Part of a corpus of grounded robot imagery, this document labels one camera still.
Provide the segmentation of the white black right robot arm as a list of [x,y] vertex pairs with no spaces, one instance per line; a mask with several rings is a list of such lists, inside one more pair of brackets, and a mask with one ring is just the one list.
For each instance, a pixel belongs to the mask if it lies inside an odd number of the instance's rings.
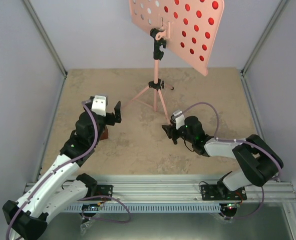
[[190,143],[189,150],[199,156],[237,161],[240,170],[231,171],[217,181],[217,193],[224,200],[230,199],[242,187],[262,187],[283,168],[280,157],[256,134],[244,139],[219,139],[206,134],[196,116],[177,118],[162,129],[175,145],[182,139],[185,144]]

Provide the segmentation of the pink music stand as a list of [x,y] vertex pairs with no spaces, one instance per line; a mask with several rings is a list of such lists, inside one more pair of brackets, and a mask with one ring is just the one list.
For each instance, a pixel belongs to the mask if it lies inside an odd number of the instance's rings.
[[157,110],[160,100],[169,118],[159,79],[159,63],[164,49],[172,51],[203,76],[208,74],[208,62],[214,46],[225,2],[222,0],[131,0],[132,23],[153,38],[154,79],[133,100],[149,88],[154,89],[151,106]]

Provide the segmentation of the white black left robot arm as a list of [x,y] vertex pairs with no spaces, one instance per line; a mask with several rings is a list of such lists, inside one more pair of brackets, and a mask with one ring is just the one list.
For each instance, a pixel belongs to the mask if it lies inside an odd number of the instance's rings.
[[113,113],[106,112],[106,105],[105,97],[99,95],[83,101],[84,112],[51,167],[22,197],[3,205],[6,239],[37,240],[67,206],[97,195],[97,181],[85,173],[63,191],[58,189],[93,154],[106,126],[121,122],[121,103],[115,105]]

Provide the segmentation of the brown wooden metronome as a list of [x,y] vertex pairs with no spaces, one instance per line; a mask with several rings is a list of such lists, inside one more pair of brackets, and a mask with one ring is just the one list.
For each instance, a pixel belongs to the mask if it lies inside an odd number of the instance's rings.
[[109,138],[108,128],[107,126],[104,126],[104,128],[100,130],[100,134],[98,135],[98,141],[107,140],[108,138]]

